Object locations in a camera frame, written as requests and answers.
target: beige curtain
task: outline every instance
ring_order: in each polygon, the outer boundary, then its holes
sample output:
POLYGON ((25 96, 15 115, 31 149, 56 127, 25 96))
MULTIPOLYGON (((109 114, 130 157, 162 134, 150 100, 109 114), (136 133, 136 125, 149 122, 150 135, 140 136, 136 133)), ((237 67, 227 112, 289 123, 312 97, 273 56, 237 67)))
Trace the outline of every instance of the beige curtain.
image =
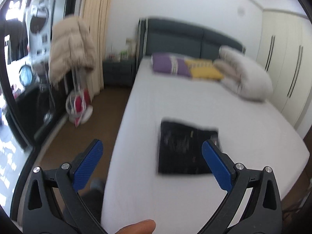
POLYGON ((79 16, 90 26, 98 59, 95 70, 88 75, 87 84, 91 99, 104 87, 102 60, 105 56, 105 34, 110 0, 82 0, 79 16))

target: nightstand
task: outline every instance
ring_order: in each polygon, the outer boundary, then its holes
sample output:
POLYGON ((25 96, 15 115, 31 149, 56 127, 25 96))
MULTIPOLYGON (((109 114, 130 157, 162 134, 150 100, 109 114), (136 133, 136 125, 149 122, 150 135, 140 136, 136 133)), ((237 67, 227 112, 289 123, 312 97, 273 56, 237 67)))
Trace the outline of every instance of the nightstand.
POLYGON ((135 59, 120 62, 103 61, 104 85, 132 86, 135 77, 135 59))

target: human hand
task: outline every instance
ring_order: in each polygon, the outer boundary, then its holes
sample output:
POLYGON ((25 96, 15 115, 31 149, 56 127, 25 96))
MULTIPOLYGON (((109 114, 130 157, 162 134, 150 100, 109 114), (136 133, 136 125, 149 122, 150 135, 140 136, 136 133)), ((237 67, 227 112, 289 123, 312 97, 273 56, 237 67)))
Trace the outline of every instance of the human hand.
POLYGON ((152 234, 155 228, 156 223, 153 220, 144 220, 123 227, 116 234, 152 234))

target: metal screw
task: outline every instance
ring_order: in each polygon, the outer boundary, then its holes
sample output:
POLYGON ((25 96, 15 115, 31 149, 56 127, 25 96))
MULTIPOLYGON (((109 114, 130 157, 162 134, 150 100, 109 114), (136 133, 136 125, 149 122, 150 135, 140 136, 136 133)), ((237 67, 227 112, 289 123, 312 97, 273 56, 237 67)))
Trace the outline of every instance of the metal screw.
POLYGON ((68 168, 69 168, 69 163, 64 163, 64 164, 62 164, 62 169, 63 170, 67 170, 68 168))
POLYGON ((266 172, 271 173, 272 172, 272 168, 271 167, 266 167, 266 172))
POLYGON ((244 169, 244 165, 242 163, 237 163, 236 168, 239 170, 242 170, 242 169, 244 169))
POLYGON ((38 167, 38 166, 35 167, 34 170, 33 170, 34 173, 38 173, 39 171, 40 171, 40 167, 38 167))

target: wooden floor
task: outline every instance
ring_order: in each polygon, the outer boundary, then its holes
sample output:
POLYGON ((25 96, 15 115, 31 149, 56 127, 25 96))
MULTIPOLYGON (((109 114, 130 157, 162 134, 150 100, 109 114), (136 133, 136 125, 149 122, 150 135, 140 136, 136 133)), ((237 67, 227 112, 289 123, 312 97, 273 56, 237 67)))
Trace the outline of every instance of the wooden floor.
MULTIPOLYGON (((92 102, 93 114, 87 123, 75 128, 74 124, 67 121, 40 164, 43 170, 58 168, 64 162, 71 162, 93 139, 99 139, 103 142, 104 153, 89 181, 95 177, 105 181, 130 91, 130 88, 105 88, 95 96, 92 102)), ((79 193, 83 194, 88 190, 89 184, 79 193)), ((62 209, 64 203, 58 189, 55 189, 55 194, 62 209)))

